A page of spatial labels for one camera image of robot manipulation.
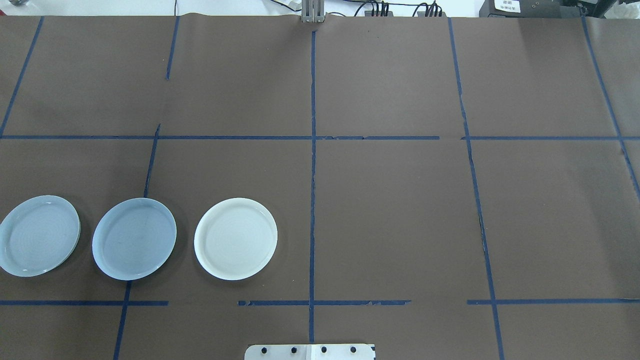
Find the black cable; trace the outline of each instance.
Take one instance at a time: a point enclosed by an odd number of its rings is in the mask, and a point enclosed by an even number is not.
[[[427,4],[427,3],[421,3],[420,5],[418,5],[418,6],[416,6],[416,7],[415,7],[415,10],[413,11],[413,15],[411,15],[411,17],[414,17],[414,16],[415,16],[415,14],[417,14],[417,13],[418,13],[418,9],[419,9],[421,6],[423,6],[423,5],[427,7],[427,10],[426,10],[426,11],[429,11],[429,4]]]
[[[368,3],[371,0],[369,0],[369,1],[364,1],[364,0],[342,0],[342,1],[346,1],[347,3]],[[389,5],[398,5],[398,6],[417,6],[417,4],[398,4],[398,3],[387,3],[387,4],[389,4]]]
[[[283,4],[283,3],[281,3],[280,1],[277,1],[277,0],[269,0],[269,1],[271,1],[272,3],[276,3],[278,5],[282,5],[282,6],[286,7],[287,9],[291,10],[292,12],[301,12],[302,11],[302,9],[296,10],[296,9],[290,7],[289,5]]]
[[[389,16],[389,3],[382,1],[382,12],[380,16]]]
[[[442,8],[436,3],[436,0],[433,0],[433,3],[431,3],[429,8],[427,9],[427,12],[424,14],[424,16],[425,17],[436,17],[436,16],[438,16],[438,8],[440,9],[440,13],[442,13]]]
[[[373,0],[369,0],[366,2],[363,2],[360,6],[358,6],[358,10],[356,10],[356,13],[353,14],[354,17],[358,16],[358,12],[360,12],[360,9],[362,9],[363,6],[365,6],[366,4],[371,4],[371,15],[373,15],[373,11],[374,11],[374,3],[377,4],[376,1]]]

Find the blue plate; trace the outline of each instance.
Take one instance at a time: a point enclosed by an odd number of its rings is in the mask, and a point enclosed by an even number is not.
[[[177,230],[160,202],[129,199],[109,210],[93,234],[93,258],[107,275],[135,280],[156,271],[169,258]]]
[[[0,266],[30,277],[62,264],[76,248],[80,219],[73,205],[53,195],[16,206],[0,224]]]

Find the metal clamp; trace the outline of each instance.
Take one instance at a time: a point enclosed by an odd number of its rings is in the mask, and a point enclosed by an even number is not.
[[[302,22],[324,22],[324,0],[302,0]]]
[[[252,345],[244,360],[375,360],[370,344]]]

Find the sticker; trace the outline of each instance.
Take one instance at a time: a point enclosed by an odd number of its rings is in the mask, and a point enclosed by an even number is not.
[[[503,12],[519,13],[520,2],[518,0],[493,0],[496,10]]]

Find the blue tape line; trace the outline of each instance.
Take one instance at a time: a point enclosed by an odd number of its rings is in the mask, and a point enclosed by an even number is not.
[[[314,300],[315,306],[404,306],[411,300]],[[249,300],[239,301],[238,306],[307,306],[307,300]]]
[[[169,302],[161,300],[129,301],[129,306],[169,306]]]
[[[171,51],[169,52],[169,61],[166,64],[166,76],[165,78],[169,80],[171,76],[171,65],[173,64],[173,53],[175,51],[175,39],[178,37],[178,25],[180,25],[180,17],[175,17],[175,25],[173,26],[173,40],[171,40]]]
[[[316,300],[317,306],[404,306],[411,300]]]
[[[308,306],[307,300],[250,300],[239,301],[238,306]]]
[[[43,22],[44,22],[44,16],[41,16],[40,22],[38,22],[38,27],[36,28],[36,32],[35,34],[33,34],[33,39],[31,40],[31,47],[29,47],[29,52],[27,53],[27,57],[24,59],[24,64],[22,64],[22,70],[20,70],[18,81],[15,84],[15,88],[13,88],[13,94],[11,95],[11,100],[9,100],[9,106],[6,107],[6,112],[4,113],[4,119],[2,121],[2,125],[0,126],[0,137],[2,137],[2,135],[4,134],[6,123],[9,121],[9,115],[11,114],[13,103],[15,102],[16,96],[18,96],[18,90],[20,90],[20,84],[22,83],[22,78],[24,77],[25,71],[27,71],[27,65],[29,65],[29,59],[31,59],[31,54],[33,54],[33,48],[36,46],[36,42],[38,41],[38,36],[40,35],[40,29],[42,29]]]
[[[318,140],[439,140],[439,136],[318,136]]]
[[[589,29],[587,28],[587,20],[585,19],[584,15],[582,15],[581,19],[582,19],[582,29],[584,30],[584,37],[587,40],[587,48],[589,49],[589,54],[591,55],[591,61],[593,62],[593,67],[596,70],[596,75],[598,76],[598,82],[600,83],[600,88],[602,89],[605,102],[607,103],[607,109],[609,110],[611,121],[613,121],[613,127],[616,129],[616,135],[618,135],[618,140],[620,141],[620,147],[622,148],[622,153],[625,157],[625,162],[627,163],[627,169],[629,170],[629,175],[631,175],[631,181],[633,182],[634,190],[636,191],[636,197],[638,198],[638,200],[640,200],[640,188],[638,187],[636,172],[634,172],[634,168],[631,165],[631,161],[629,160],[629,154],[627,153],[627,147],[625,146],[625,142],[622,139],[622,133],[620,132],[618,119],[616,119],[616,114],[613,112],[613,107],[611,106],[611,100],[609,99],[609,93],[607,92],[607,88],[604,86],[604,81],[602,80],[600,67],[598,66],[598,61],[596,60],[596,55],[593,52],[593,46],[591,45],[591,37],[589,36]]]
[[[467,123],[467,112],[465,110],[465,105],[462,101],[462,82],[460,80],[460,67],[458,65],[458,54],[456,52],[456,41],[453,35],[453,23],[451,22],[451,18],[447,18],[449,21],[449,37],[451,38],[451,52],[453,53],[453,65],[456,71],[456,82],[458,84],[458,97],[460,99],[460,111],[462,112],[462,119],[465,127],[465,139],[467,143],[467,153],[469,157],[469,166],[471,167],[471,179],[474,184],[474,194],[476,196],[476,208],[478,213],[478,220],[480,222],[480,233],[482,236],[482,244],[484,250],[484,265],[486,268],[486,277],[489,282],[489,294],[491,296],[491,300],[495,301],[495,290],[493,287],[493,275],[491,271],[491,261],[489,259],[489,247],[486,243],[486,231],[484,228],[484,218],[482,214],[482,205],[480,203],[480,191],[478,190],[477,177],[476,177],[476,166],[474,165],[474,159],[472,155],[471,149],[471,140],[469,133],[469,126]],[[504,349],[502,346],[502,332],[500,331],[500,320],[498,317],[498,307],[495,304],[492,304],[493,311],[493,324],[495,327],[495,338],[498,344],[498,355],[500,360],[504,360]]]
[[[309,343],[314,339],[316,278],[316,32],[311,32],[311,214],[309,246]]]
[[[119,300],[0,300],[0,306],[122,306]],[[129,306],[169,306],[168,301],[130,301]]]
[[[311,140],[311,136],[163,135],[160,140]]]
[[[4,135],[14,140],[151,140],[153,136],[139,135]]]
[[[470,136],[469,140],[567,140],[567,141],[609,141],[617,136]]]
[[[467,305],[640,304],[640,299],[500,299],[467,300]]]
[[[149,158],[149,167],[147,169],[147,180],[145,180],[145,192],[143,197],[148,197],[149,195],[149,181],[151,181],[151,171],[154,168],[154,162],[156,160],[156,148],[158,146],[158,135],[160,134],[160,124],[156,128],[156,135],[154,136],[154,144],[151,147],[151,157]]]
[[[120,344],[122,343],[122,334],[124,332],[124,323],[127,319],[127,307],[129,306],[129,294],[131,294],[131,283],[127,281],[127,289],[124,292],[124,301],[122,302],[122,313],[120,314],[120,326],[118,327],[118,337],[116,338],[116,349],[113,352],[113,360],[118,360],[120,356]]]
[[[0,306],[122,306],[122,301],[0,300]]]

